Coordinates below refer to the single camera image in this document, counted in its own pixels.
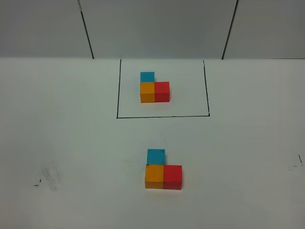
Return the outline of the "orange template block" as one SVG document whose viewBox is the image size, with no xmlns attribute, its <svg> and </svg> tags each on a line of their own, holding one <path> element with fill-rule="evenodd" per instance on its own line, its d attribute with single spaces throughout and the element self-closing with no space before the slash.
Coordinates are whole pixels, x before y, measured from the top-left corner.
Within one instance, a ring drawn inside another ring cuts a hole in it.
<svg viewBox="0 0 305 229">
<path fill-rule="evenodd" d="M 140 83 L 140 99 L 141 103 L 155 102 L 155 83 L 141 82 Z"/>
</svg>

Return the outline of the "blue template block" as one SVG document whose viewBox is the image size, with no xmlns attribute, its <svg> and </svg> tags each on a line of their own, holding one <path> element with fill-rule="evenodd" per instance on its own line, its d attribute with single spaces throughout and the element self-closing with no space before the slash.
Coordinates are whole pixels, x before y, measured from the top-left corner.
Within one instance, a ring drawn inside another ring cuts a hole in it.
<svg viewBox="0 0 305 229">
<path fill-rule="evenodd" d="M 141 83 L 155 82 L 155 72 L 140 72 Z"/>
</svg>

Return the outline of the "red template block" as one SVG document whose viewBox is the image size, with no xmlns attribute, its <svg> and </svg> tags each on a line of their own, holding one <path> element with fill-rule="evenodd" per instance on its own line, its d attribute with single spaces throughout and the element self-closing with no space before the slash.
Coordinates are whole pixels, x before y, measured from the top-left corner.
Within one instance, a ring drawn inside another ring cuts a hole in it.
<svg viewBox="0 0 305 229">
<path fill-rule="evenodd" d="M 155 82 L 155 102 L 169 102 L 170 101 L 170 83 L 169 82 Z"/>
</svg>

